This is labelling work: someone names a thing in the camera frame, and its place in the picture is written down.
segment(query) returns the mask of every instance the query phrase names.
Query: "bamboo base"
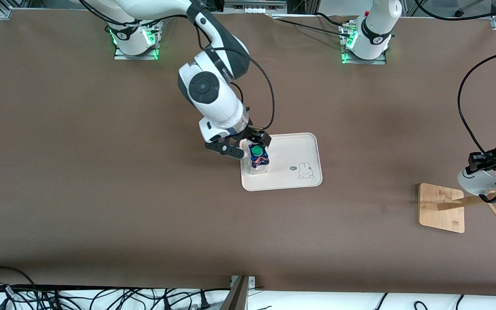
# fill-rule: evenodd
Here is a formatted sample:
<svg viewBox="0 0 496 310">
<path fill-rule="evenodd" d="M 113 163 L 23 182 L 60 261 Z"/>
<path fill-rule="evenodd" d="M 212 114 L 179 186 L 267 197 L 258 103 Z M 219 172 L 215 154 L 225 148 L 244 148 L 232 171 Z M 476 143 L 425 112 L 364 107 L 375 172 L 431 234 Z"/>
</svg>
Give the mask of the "bamboo base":
<svg viewBox="0 0 496 310">
<path fill-rule="evenodd" d="M 464 232 L 464 208 L 437 210 L 437 204 L 463 198 L 461 190 L 421 183 L 418 186 L 418 222 L 423 226 Z"/>
</svg>

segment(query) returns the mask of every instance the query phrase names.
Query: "power cord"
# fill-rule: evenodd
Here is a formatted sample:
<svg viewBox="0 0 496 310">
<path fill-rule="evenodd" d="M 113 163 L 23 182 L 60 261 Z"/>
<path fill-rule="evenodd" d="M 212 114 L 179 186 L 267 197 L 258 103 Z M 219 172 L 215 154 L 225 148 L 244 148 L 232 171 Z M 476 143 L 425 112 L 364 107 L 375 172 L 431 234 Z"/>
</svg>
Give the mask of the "power cord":
<svg viewBox="0 0 496 310">
<path fill-rule="evenodd" d="M 7 266 L 0 266 L 0 269 L 11 270 L 11 271 L 14 271 L 16 273 L 19 273 L 21 276 L 25 277 L 28 282 L 30 282 L 30 285 L 34 289 L 36 288 L 36 285 L 34 284 L 34 281 L 26 273 L 24 273 L 24 271 L 22 271 L 20 269 L 16 269 L 14 267 L 7 267 Z M 16 309 L 15 300 L 12 298 L 12 296 L 5 290 L 5 288 L 3 286 L 0 286 L 0 288 L 5 292 L 5 294 L 7 295 L 7 297 L 12 301 L 12 304 L 13 304 L 14 308 Z M 43 308 L 43 305 L 40 302 L 38 302 L 37 303 L 37 307 L 38 308 Z"/>
<path fill-rule="evenodd" d="M 229 84 L 233 85 L 234 87 L 237 88 L 237 90 L 239 90 L 239 92 L 240 92 L 240 102 L 244 103 L 244 94 L 242 93 L 242 90 L 240 89 L 240 86 L 238 86 L 238 84 L 236 84 L 235 82 L 230 82 Z"/>
<path fill-rule="evenodd" d="M 378 302 L 378 306 L 374 310 L 380 310 L 380 307 L 382 307 L 382 302 L 384 302 L 384 299 L 386 299 L 387 295 L 388 293 L 384 293 L 384 295 L 382 295 L 382 298 L 380 298 L 380 302 Z"/>
<path fill-rule="evenodd" d="M 204 293 L 203 290 L 200 290 L 200 310 L 206 310 L 210 308 L 212 305 L 208 303 L 208 300 L 206 299 L 206 294 Z"/>
<path fill-rule="evenodd" d="M 331 31 L 331 30 L 321 29 L 321 28 L 317 28 L 317 27 L 313 27 L 313 26 L 309 26 L 309 25 L 299 24 L 299 23 L 291 22 L 290 20 L 284 20 L 284 19 L 277 19 L 277 20 L 279 20 L 280 22 L 283 22 L 283 23 L 293 24 L 293 25 L 305 27 L 308 29 L 322 31 L 324 33 L 331 33 L 331 34 L 339 35 L 341 37 L 349 37 L 350 36 L 349 34 L 346 34 L 346 33 L 339 33 L 338 31 Z"/>
<path fill-rule="evenodd" d="M 456 304 L 455 304 L 455 310 L 459 310 L 459 304 L 460 304 L 460 301 L 462 300 L 462 298 L 464 297 L 464 294 L 462 294 L 459 299 L 456 301 Z M 420 310 L 417 306 L 421 304 L 422 307 L 424 307 L 425 310 L 428 310 L 428 307 L 426 307 L 425 303 L 421 302 L 420 300 L 417 300 L 415 301 L 415 303 L 413 304 L 413 307 L 415 308 L 415 310 Z"/>
<path fill-rule="evenodd" d="M 199 27 L 196 27 L 196 33 L 197 33 L 197 37 L 198 37 L 198 46 L 203 51 L 232 51 L 232 52 L 235 52 L 235 53 L 241 55 L 242 57 L 252 61 L 252 63 L 254 65 L 256 65 L 256 67 L 261 71 L 261 73 L 263 74 L 263 76 L 267 80 L 267 84 L 269 84 L 269 90 L 271 92 L 271 104 L 272 104 L 271 119 L 269 121 L 269 124 L 267 124 L 267 126 L 263 127 L 262 130 L 268 129 L 271 125 L 273 125 L 273 122 L 275 119 L 275 92 L 273 90 L 273 84 L 271 84 L 271 80 L 270 80 L 269 76 L 267 75 L 267 72 L 265 72 L 265 70 L 261 67 L 261 65 L 257 61 L 255 61 L 252 57 L 250 57 L 250 55 L 248 55 L 244 51 L 233 49 L 231 47 L 203 47 L 202 42 L 201 42 L 201 37 L 200 37 L 200 31 L 201 31 L 201 29 Z"/>
<path fill-rule="evenodd" d="M 98 18 L 104 20 L 105 22 L 110 23 L 110 24 L 114 24 L 114 25 L 118 25 L 118 26 L 124 26 L 124 27 L 153 26 L 155 24 L 158 24 L 160 22 L 160 20 L 163 20 L 163 19 L 166 19 L 166 18 L 170 18 L 170 17 L 186 17 L 185 15 L 172 15 L 172 16 L 166 16 L 166 17 L 163 17 L 163 18 L 160 18 L 160 19 L 153 20 L 153 21 L 148 22 L 148 23 L 143 23 L 143 24 L 139 24 L 139 23 L 122 23 L 122 22 L 118 22 L 117 20 L 114 20 L 114 19 L 112 19 L 112 18 L 110 18 L 110 17 L 102 14 L 102 12 L 100 12 L 99 10 L 97 10 L 96 8 L 94 8 L 91 4 L 87 3 L 87 1 L 85 1 L 85 0 L 79 0 L 79 2 L 89 12 L 91 12 L 91 14 L 97 16 Z"/>
<path fill-rule="evenodd" d="M 426 305 L 423 302 L 421 302 L 420 300 L 415 301 L 415 303 L 413 304 L 413 307 L 415 308 L 415 310 L 419 310 L 419 308 L 417 308 L 417 305 L 419 305 L 419 304 L 421 304 L 425 310 L 428 310 L 428 307 L 426 307 Z"/>
<path fill-rule="evenodd" d="M 459 297 L 459 300 L 456 301 L 455 310 L 459 310 L 459 304 L 460 304 L 460 301 L 462 300 L 463 297 L 464 297 L 464 294 L 461 294 Z"/>
<path fill-rule="evenodd" d="M 474 72 L 474 70 L 476 70 L 477 68 L 479 68 L 480 65 L 483 65 L 484 63 L 486 63 L 486 62 L 488 62 L 488 61 L 490 61 L 492 59 L 495 59 L 495 58 L 496 58 L 496 55 L 493 55 L 491 57 L 488 57 L 487 59 L 484 59 L 484 60 L 480 61 L 480 63 L 478 63 L 477 65 L 474 65 L 474 67 L 472 67 L 472 69 L 470 69 L 470 71 L 468 71 L 468 73 L 466 73 L 466 76 L 464 76 L 464 78 L 462 79 L 462 82 L 460 83 L 460 87 L 459 87 L 459 94 L 457 95 L 457 107 L 459 108 L 459 115 L 460 115 L 460 119 L 462 120 L 462 123 L 464 124 L 466 130 L 470 134 L 470 137 L 472 138 L 472 141 L 474 141 L 474 144 L 476 145 L 476 147 L 478 147 L 478 149 L 480 150 L 480 152 L 482 154 L 484 154 L 484 156 L 487 157 L 487 159 L 490 160 L 494 164 L 496 164 L 496 159 L 494 159 L 491 155 L 489 155 L 484 150 L 484 148 L 480 145 L 480 143 L 476 139 L 476 136 L 474 135 L 474 132 L 472 132 L 472 130 L 470 129 L 470 126 L 468 126 L 468 123 L 466 122 L 466 119 L 464 118 L 464 115 L 462 114 L 462 108 L 461 108 L 461 104 L 460 104 L 460 97 L 461 97 L 461 94 L 462 94 L 462 89 L 464 87 L 464 84 L 466 83 L 466 80 L 468 79 L 468 77 L 470 77 L 470 74 L 472 74 L 472 72 Z"/>
<path fill-rule="evenodd" d="M 435 15 L 433 14 L 432 12 L 430 12 L 429 10 L 426 10 L 421 2 L 423 0 L 419 1 L 419 0 L 416 0 L 415 1 L 415 4 L 418 6 L 418 8 L 424 12 L 425 14 L 427 14 L 428 16 L 431 16 L 433 18 L 437 18 L 437 19 L 440 19 L 440 20 L 472 20 L 472 19 L 478 19 L 478 18 L 482 18 L 482 17 L 490 17 L 490 16 L 495 16 L 496 15 L 496 12 L 490 12 L 488 14 L 481 14 L 481 15 L 475 15 L 475 16 L 468 16 L 468 17 L 443 17 L 443 16 L 438 16 L 438 15 Z"/>
<path fill-rule="evenodd" d="M 334 20 L 330 19 L 330 17 L 326 16 L 322 12 L 316 12 L 313 15 L 321 16 L 321 17 L 325 18 L 327 22 L 329 22 L 329 23 L 331 23 L 333 25 L 336 25 L 336 26 L 341 26 L 342 25 L 342 23 L 335 22 Z"/>
</svg>

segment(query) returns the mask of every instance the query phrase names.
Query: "bunny drawing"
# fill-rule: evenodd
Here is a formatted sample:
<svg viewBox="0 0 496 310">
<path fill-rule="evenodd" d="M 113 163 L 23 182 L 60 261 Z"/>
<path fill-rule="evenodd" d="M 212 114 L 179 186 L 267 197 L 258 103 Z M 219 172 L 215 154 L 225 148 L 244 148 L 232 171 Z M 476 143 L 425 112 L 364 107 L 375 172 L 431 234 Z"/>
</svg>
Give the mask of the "bunny drawing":
<svg viewBox="0 0 496 310">
<path fill-rule="evenodd" d="M 313 179 L 313 170 L 311 169 L 311 165 L 309 163 L 301 163 L 299 165 L 300 175 L 298 179 Z"/>
</svg>

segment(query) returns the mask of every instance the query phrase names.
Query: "metal mounting plate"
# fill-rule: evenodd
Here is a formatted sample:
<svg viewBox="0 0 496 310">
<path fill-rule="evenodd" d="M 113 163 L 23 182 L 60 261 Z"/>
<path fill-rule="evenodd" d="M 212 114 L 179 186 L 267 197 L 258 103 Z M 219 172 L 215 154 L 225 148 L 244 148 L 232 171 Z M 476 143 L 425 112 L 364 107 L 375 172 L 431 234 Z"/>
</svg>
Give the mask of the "metal mounting plate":
<svg viewBox="0 0 496 310">
<path fill-rule="evenodd" d="M 357 21 L 355 19 L 351 19 L 346 23 L 343 23 L 342 26 L 338 26 L 339 33 L 345 33 L 352 35 L 356 29 Z M 385 65 L 386 64 L 386 53 L 382 52 L 377 59 L 366 60 L 357 57 L 350 49 L 347 48 L 348 41 L 350 38 L 348 37 L 340 37 L 340 50 L 342 52 L 342 63 L 355 63 L 357 65 Z"/>
<path fill-rule="evenodd" d="M 154 34 L 154 45 L 149 47 L 144 53 L 139 55 L 127 55 L 122 53 L 118 47 L 114 50 L 115 60 L 158 60 L 160 53 L 160 41 L 162 40 L 163 21 L 154 25 L 149 30 Z"/>
<path fill-rule="evenodd" d="M 236 279 L 238 279 L 239 276 L 231 276 L 231 287 L 236 283 Z M 248 289 L 253 290 L 256 288 L 256 277 L 255 276 L 249 276 L 248 277 Z"/>
</svg>

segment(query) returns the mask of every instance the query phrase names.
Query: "cable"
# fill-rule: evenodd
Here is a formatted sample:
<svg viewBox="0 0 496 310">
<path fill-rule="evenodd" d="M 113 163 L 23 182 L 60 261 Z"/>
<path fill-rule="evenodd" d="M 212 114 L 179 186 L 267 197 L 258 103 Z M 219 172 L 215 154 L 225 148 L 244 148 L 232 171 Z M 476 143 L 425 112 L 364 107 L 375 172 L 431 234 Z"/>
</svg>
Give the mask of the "cable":
<svg viewBox="0 0 496 310">
<path fill-rule="evenodd" d="M 335 22 L 334 20 L 330 19 L 328 16 L 326 16 L 322 12 L 316 12 L 313 15 L 322 16 L 322 17 L 324 17 L 326 19 L 327 22 L 329 22 L 329 23 L 331 23 L 333 25 L 336 25 L 336 26 L 341 26 L 342 25 L 342 23 Z"/>
<path fill-rule="evenodd" d="M 211 288 L 209 290 L 202 290 L 204 293 L 206 292 L 213 292 L 213 291 L 230 291 L 229 288 Z M 196 295 L 196 294 L 200 294 L 200 292 L 194 292 L 194 293 L 179 293 L 179 294 L 187 294 L 187 296 L 185 296 L 184 298 L 179 298 L 178 300 L 176 300 L 175 302 L 171 303 L 170 304 L 170 307 L 173 306 L 174 304 L 177 304 L 178 302 L 180 302 L 181 300 L 184 300 L 184 299 L 187 299 L 187 298 L 191 298 L 192 296 Z"/>
<path fill-rule="evenodd" d="M 203 290 L 200 290 L 200 310 L 206 310 L 210 307 L 211 305 L 208 303 L 208 300 L 206 299 L 206 294 L 204 293 Z"/>
<path fill-rule="evenodd" d="M 480 65 L 483 65 L 484 63 L 486 63 L 486 62 L 488 62 L 488 61 L 490 61 L 492 59 L 495 59 L 495 58 L 496 58 L 496 55 L 493 55 L 491 57 L 488 57 L 487 59 L 484 59 L 484 60 L 480 61 L 480 63 L 478 63 L 477 65 L 474 65 L 474 67 L 472 67 L 472 69 L 470 69 L 470 71 L 468 71 L 468 73 L 466 73 L 466 76 L 464 76 L 464 78 L 462 79 L 462 82 L 460 83 L 460 87 L 459 87 L 459 94 L 457 95 L 457 107 L 459 108 L 459 115 L 460 115 L 460 119 L 462 120 L 462 123 L 464 124 L 466 130 L 470 134 L 470 137 L 472 138 L 472 141 L 474 141 L 474 144 L 476 145 L 476 147 L 478 147 L 478 149 L 480 150 L 480 152 L 482 154 L 484 154 L 484 156 L 487 157 L 487 159 L 489 159 L 494 164 L 496 164 L 496 159 L 494 159 L 492 156 L 490 156 L 484 150 L 484 148 L 480 145 L 480 143 L 476 139 L 476 136 L 474 135 L 474 132 L 472 132 L 472 130 L 470 129 L 470 126 L 468 126 L 468 123 L 466 122 L 466 119 L 464 118 L 464 115 L 462 114 L 462 108 L 461 108 L 461 104 L 460 104 L 460 97 L 461 97 L 461 94 L 462 94 L 462 89 L 464 87 L 464 84 L 466 83 L 466 80 L 468 79 L 468 77 L 470 76 L 470 74 L 472 72 L 474 72 L 474 70 L 476 70 L 478 67 L 480 67 Z"/>
<path fill-rule="evenodd" d="M 197 36 L 198 36 L 198 46 L 203 51 L 232 51 L 232 52 L 235 52 L 239 55 L 242 55 L 244 58 L 252 61 L 252 63 L 254 63 L 254 65 L 256 65 L 256 67 L 261 71 L 261 73 L 263 74 L 263 76 L 267 80 L 267 84 L 269 84 L 269 90 L 271 92 L 271 104 L 272 104 L 271 120 L 269 121 L 269 124 L 267 126 L 262 128 L 262 130 L 268 129 L 271 125 L 273 125 L 273 122 L 275 119 L 275 92 L 273 90 L 273 84 L 271 84 L 271 80 L 270 80 L 269 76 L 267 75 L 267 72 L 265 72 L 265 70 L 261 67 L 261 65 L 257 61 L 255 61 L 252 57 L 250 57 L 250 55 L 248 55 L 246 52 L 243 52 L 243 51 L 240 51 L 237 49 L 232 49 L 230 47 L 207 47 L 207 48 L 202 47 L 199 28 L 196 28 L 196 31 L 197 31 Z"/>
<path fill-rule="evenodd" d="M 85 0 L 79 0 L 79 2 L 81 3 L 81 5 L 83 5 L 89 12 L 91 12 L 91 14 L 97 16 L 98 18 L 104 20 L 105 22 L 107 23 L 110 23 L 110 24 L 114 24 L 114 25 L 118 25 L 118 26 L 124 26 L 124 27 L 143 27 L 143 26 L 152 26 L 154 24 L 157 24 L 160 22 L 160 20 L 163 20 L 165 18 L 170 18 L 170 17 L 186 17 L 185 15 L 172 15 L 172 16 L 166 16 L 166 17 L 163 17 L 163 18 L 160 18 L 160 19 L 155 19 L 155 20 L 152 20 L 151 22 L 148 22 L 148 23 L 144 23 L 144 24 L 134 24 L 134 23 L 121 23 L 121 22 L 118 22 L 117 20 L 114 20 L 104 14 L 102 14 L 102 12 L 100 12 L 99 10 L 97 10 L 96 8 L 94 8 L 91 4 L 88 4 Z"/>
<path fill-rule="evenodd" d="M 293 12 L 295 12 L 302 4 L 304 4 L 305 2 L 307 2 L 307 0 L 303 0 L 301 2 L 298 3 L 298 6 L 296 6 L 291 12 L 290 14 L 292 14 Z"/>
<path fill-rule="evenodd" d="M 443 17 L 443 16 L 435 15 L 432 12 L 430 12 L 429 10 L 426 10 L 418 0 L 415 1 L 415 4 L 418 6 L 418 8 L 422 12 L 426 13 L 428 16 L 431 16 L 433 18 L 437 18 L 440 20 L 471 20 L 471 19 L 478 19 L 478 18 L 482 18 L 482 17 L 496 16 L 496 12 L 490 12 L 488 14 L 481 14 L 481 15 L 468 16 L 468 17 Z"/>
<path fill-rule="evenodd" d="M 164 294 L 162 295 L 162 297 L 161 297 L 161 298 L 160 298 L 157 302 L 155 302 L 155 303 L 154 303 L 154 305 L 150 308 L 150 310 L 153 310 L 154 308 L 156 308 L 156 306 L 158 305 L 158 303 L 159 303 L 161 300 L 163 300 L 164 298 L 168 298 L 168 296 L 167 296 L 167 295 L 168 295 L 171 291 L 173 291 L 173 290 L 174 290 L 174 289 L 172 288 L 169 292 L 167 292 L 167 293 L 166 293 L 166 292 L 164 292 Z"/>
<path fill-rule="evenodd" d="M 235 82 L 230 82 L 229 84 L 233 85 L 234 87 L 237 88 L 240 92 L 240 102 L 244 103 L 244 94 L 242 94 L 242 90 L 240 89 L 240 86 L 238 86 Z"/>
<path fill-rule="evenodd" d="M 378 302 L 378 306 L 374 310 L 380 310 L 380 307 L 382 307 L 382 302 L 384 302 L 384 299 L 386 299 L 387 295 L 388 293 L 384 293 L 384 295 L 382 295 L 382 298 L 380 298 L 380 302 Z"/>
<path fill-rule="evenodd" d="M 102 290 L 100 292 L 98 292 L 94 297 L 93 297 L 93 300 L 91 300 L 91 303 L 89 304 L 89 310 L 91 310 L 93 308 L 93 304 L 95 303 L 95 300 L 97 298 L 99 298 L 99 295 L 104 293 L 105 291 L 109 291 L 109 290 L 112 290 L 111 288 L 107 289 L 107 290 Z"/>
<path fill-rule="evenodd" d="M 413 307 L 415 308 L 415 310 L 419 310 L 417 308 L 417 304 L 421 304 L 425 310 L 428 310 L 428 307 L 426 307 L 426 305 L 423 302 L 421 302 L 420 300 L 415 301 L 415 303 L 413 304 Z"/>
<path fill-rule="evenodd" d="M 464 297 L 464 294 L 461 294 L 459 297 L 459 300 L 456 301 L 455 310 L 459 310 L 459 304 L 460 304 L 460 301 L 462 300 L 463 297 Z"/>
<path fill-rule="evenodd" d="M 321 28 L 317 28 L 317 27 L 313 27 L 313 26 L 309 26 L 309 25 L 304 25 L 304 24 L 299 24 L 299 23 L 291 22 L 290 20 L 284 20 L 284 19 L 277 19 L 277 20 L 279 20 L 279 21 L 281 21 L 283 23 L 293 24 L 293 25 L 296 25 L 296 26 L 301 26 L 301 27 L 305 27 L 305 28 L 309 28 L 309 29 L 313 29 L 313 30 L 322 31 L 324 33 L 331 33 L 331 34 L 339 35 L 341 37 L 349 37 L 350 36 L 347 33 L 339 33 L 338 31 L 325 30 L 325 29 L 321 29 Z"/>
<path fill-rule="evenodd" d="M 36 285 L 34 284 L 34 281 L 26 274 L 24 273 L 24 271 L 20 270 L 20 269 L 17 269 L 17 268 L 14 268 L 14 267 L 7 267 L 7 266 L 0 266 L 0 269 L 6 269 L 6 270 L 12 270 L 12 271 L 15 271 L 16 273 L 20 273 L 20 275 L 22 275 L 23 277 L 26 278 L 26 280 L 28 280 L 28 282 L 30 282 L 31 286 L 35 289 L 36 288 Z M 14 303 L 15 300 L 13 300 L 12 296 L 8 296 L 9 299 L 12 301 L 14 307 L 16 308 L 16 304 Z"/>
</svg>

